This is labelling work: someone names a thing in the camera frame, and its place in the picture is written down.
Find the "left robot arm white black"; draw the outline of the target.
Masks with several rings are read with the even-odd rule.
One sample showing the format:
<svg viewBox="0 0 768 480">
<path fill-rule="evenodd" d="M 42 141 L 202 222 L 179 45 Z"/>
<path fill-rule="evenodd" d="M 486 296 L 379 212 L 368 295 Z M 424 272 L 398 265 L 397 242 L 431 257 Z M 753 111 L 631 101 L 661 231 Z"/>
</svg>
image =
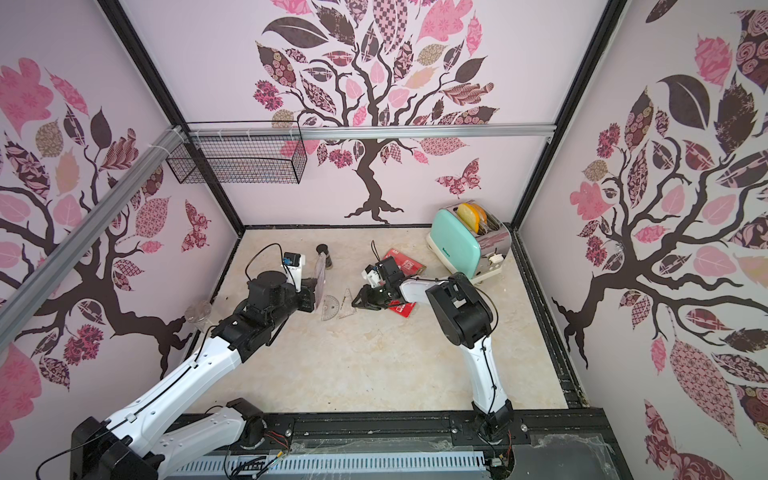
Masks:
<svg viewBox="0 0 768 480">
<path fill-rule="evenodd" d="M 212 414 L 173 426 L 218 380 L 270 345 L 297 311 L 313 312 L 324 280 L 299 271 L 264 271 L 248 283 L 249 295 L 221 320 L 200 350 L 128 406 L 103 421 L 89 417 L 73 431 L 72 479 L 164 479 L 224 446 L 258 446 L 263 412 L 238 398 Z"/>
</svg>

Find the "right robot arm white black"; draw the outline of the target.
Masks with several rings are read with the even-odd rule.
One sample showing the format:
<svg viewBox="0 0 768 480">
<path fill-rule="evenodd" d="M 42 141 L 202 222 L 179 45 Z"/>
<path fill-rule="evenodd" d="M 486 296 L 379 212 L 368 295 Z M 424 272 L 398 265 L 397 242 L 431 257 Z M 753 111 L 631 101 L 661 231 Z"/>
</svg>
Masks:
<svg viewBox="0 0 768 480">
<path fill-rule="evenodd" d="M 472 407 L 479 417 L 481 438 L 495 443 L 505 435 L 514 417 L 514 407 L 499 377 L 491 335 L 498 310 L 468 277 L 454 273 L 445 278 L 425 279 L 406 275 L 392 257 L 367 266 L 364 285 L 352 306 L 372 311 L 403 304 L 425 304 L 443 335 L 463 355 L 472 387 Z"/>
</svg>

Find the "clear plastic ruler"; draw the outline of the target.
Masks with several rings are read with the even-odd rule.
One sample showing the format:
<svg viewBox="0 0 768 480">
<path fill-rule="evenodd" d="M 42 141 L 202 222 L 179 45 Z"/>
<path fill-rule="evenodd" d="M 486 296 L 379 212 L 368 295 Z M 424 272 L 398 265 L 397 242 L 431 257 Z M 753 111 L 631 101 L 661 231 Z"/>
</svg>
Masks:
<svg viewBox="0 0 768 480">
<path fill-rule="evenodd" d="M 317 302 L 321 301 L 324 295 L 325 278 L 326 278 L 326 270 L 327 270 L 326 260 L 327 260 L 327 254 L 324 252 L 321 252 L 318 254 L 317 260 L 315 262 L 315 269 L 314 269 L 314 275 L 316 279 L 315 297 Z"/>
</svg>

